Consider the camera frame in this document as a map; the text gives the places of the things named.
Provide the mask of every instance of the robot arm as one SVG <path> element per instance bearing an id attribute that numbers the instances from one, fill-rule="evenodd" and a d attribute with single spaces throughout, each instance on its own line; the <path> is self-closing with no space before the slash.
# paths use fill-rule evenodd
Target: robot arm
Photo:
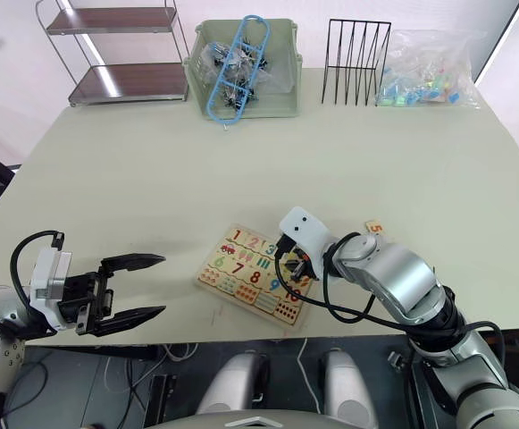
<path id="1" fill-rule="evenodd" d="M 31 237 L 44 235 L 52 234 L 38 233 Z M 69 276 L 71 253 L 63 252 L 62 246 L 63 234 L 57 232 L 52 247 L 40 250 L 30 285 L 24 288 L 28 290 L 20 286 L 22 296 L 9 286 L 0 286 L 0 417 L 5 396 L 21 367 L 26 340 L 73 328 L 78 335 L 95 336 L 126 331 L 165 309 L 163 306 L 134 308 L 106 319 L 112 313 L 113 291 L 107 289 L 107 282 L 113 273 L 148 268 L 164 261 L 164 257 L 147 254 L 108 257 L 101 261 L 97 272 Z M 13 284 L 19 285 L 16 258 L 20 248 L 21 245 L 12 255 Z"/>
<path id="2" fill-rule="evenodd" d="M 511 418 L 519 427 L 519 395 L 509 389 L 499 359 L 479 333 L 465 329 L 454 293 L 419 256 L 378 234 L 338 240 L 301 207 L 287 214 L 280 229 L 283 251 L 296 245 L 306 254 L 295 277 L 311 273 L 322 279 L 326 271 L 356 283 L 376 296 L 399 325 L 413 327 L 407 329 L 409 340 L 423 358 L 432 392 L 456 414 L 460 429 L 513 427 Z"/>

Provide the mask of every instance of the floor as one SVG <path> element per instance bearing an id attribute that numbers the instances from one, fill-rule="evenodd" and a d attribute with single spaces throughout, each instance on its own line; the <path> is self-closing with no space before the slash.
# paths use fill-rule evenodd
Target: floor
<path id="1" fill-rule="evenodd" d="M 269 356 L 271 378 L 262 407 L 287 408 L 314 411 L 313 399 L 309 396 L 296 362 L 302 340 L 245 341 L 200 344 L 197 353 L 181 363 L 164 362 L 154 374 L 176 374 L 176 389 L 166 407 L 166 420 L 189 416 L 195 413 L 205 389 L 222 365 L 237 353 L 254 349 Z M 183 346 L 174 346 L 182 354 Z M 302 357 L 307 376 L 322 401 L 317 385 L 318 359 L 332 348 L 347 351 L 359 366 L 368 390 L 374 401 L 381 427 L 405 429 L 406 422 L 402 375 L 397 374 L 387 361 L 394 349 L 406 350 L 403 336 L 369 336 L 342 339 L 310 339 Z M 9 429 L 52 427 L 75 429 L 83 425 L 100 424 L 106 429 L 117 427 L 126 407 L 128 393 L 124 378 L 124 358 L 54 351 L 51 349 L 28 348 L 26 362 L 42 361 L 48 369 L 48 380 L 42 393 L 29 405 L 6 417 Z M 135 378 L 138 378 L 153 362 L 134 361 Z M 40 367 L 25 365 L 20 376 L 30 371 L 18 383 L 8 400 L 6 409 L 12 409 L 30 399 L 44 381 Z M 104 374 L 108 389 L 105 387 Z M 146 403 L 148 379 L 138 389 Z M 454 419 L 443 415 L 438 408 L 439 428 L 453 428 Z M 143 414 L 133 403 L 125 429 L 143 427 Z"/>

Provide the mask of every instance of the metal shelf rack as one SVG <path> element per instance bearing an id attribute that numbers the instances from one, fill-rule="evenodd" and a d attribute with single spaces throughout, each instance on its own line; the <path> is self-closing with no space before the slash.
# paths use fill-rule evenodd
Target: metal shelf rack
<path id="1" fill-rule="evenodd" d="M 44 1 L 38 0 L 35 3 L 35 14 L 54 51 L 74 82 L 75 89 L 69 95 L 69 103 L 72 106 L 121 101 L 186 99 L 188 82 L 181 66 L 183 58 L 178 39 L 174 34 L 176 24 L 180 28 L 188 54 L 189 49 L 175 0 L 172 0 L 173 7 L 168 6 L 168 0 L 164 0 L 163 7 L 105 8 L 73 8 L 68 0 L 64 3 L 70 7 L 63 8 L 59 0 L 54 0 L 59 13 L 48 27 L 43 23 L 39 12 L 39 6 Z M 180 61 L 177 63 L 92 63 L 77 35 L 108 33 L 171 33 Z M 88 62 L 88 71 L 81 80 L 76 79 L 52 38 L 52 36 L 65 35 L 73 35 Z"/>

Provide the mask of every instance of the wooden puzzle board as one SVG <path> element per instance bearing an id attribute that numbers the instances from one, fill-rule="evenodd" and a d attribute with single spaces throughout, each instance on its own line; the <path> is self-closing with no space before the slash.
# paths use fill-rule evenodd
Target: wooden puzzle board
<path id="1" fill-rule="evenodd" d="M 280 285 L 274 265 L 276 249 L 275 241 L 233 224 L 197 273 L 197 284 L 285 328 L 298 328 L 308 306 Z M 295 258 L 294 254 L 283 256 L 281 274 L 295 292 L 306 295 L 313 280 L 305 276 L 294 282 L 285 267 L 288 259 Z"/>

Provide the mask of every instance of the red number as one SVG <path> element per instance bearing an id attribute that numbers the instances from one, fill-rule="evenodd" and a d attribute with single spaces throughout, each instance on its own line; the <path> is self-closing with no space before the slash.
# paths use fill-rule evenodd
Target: red number
<path id="1" fill-rule="evenodd" d="M 299 289 L 295 289 L 293 290 L 297 295 L 301 295 L 301 291 Z M 298 301 L 298 298 L 297 297 L 294 297 L 292 296 L 290 293 L 287 292 L 287 298 L 291 298 L 291 301 L 293 302 L 297 302 Z"/>
<path id="2" fill-rule="evenodd" d="M 236 273 L 237 271 L 239 271 L 241 268 L 244 267 L 244 265 L 241 264 L 240 262 L 236 262 L 236 264 L 238 265 L 238 267 L 235 270 L 233 270 L 231 273 Z"/>
<path id="3" fill-rule="evenodd" d="M 259 242 L 259 239 L 257 237 L 254 237 L 251 239 L 251 242 L 249 243 L 250 248 L 255 248 L 255 245 Z"/>
<path id="4" fill-rule="evenodd" d="M 261 277 L 261 273 L 259 273 L 258 271 L 255 271 L 253 273 L 253 275 L 251 276 L 251 278 L 249 279 L 249 281 L 252 283 L 257 283 L 257 282 L 259 282 L 259 277 Z"/>

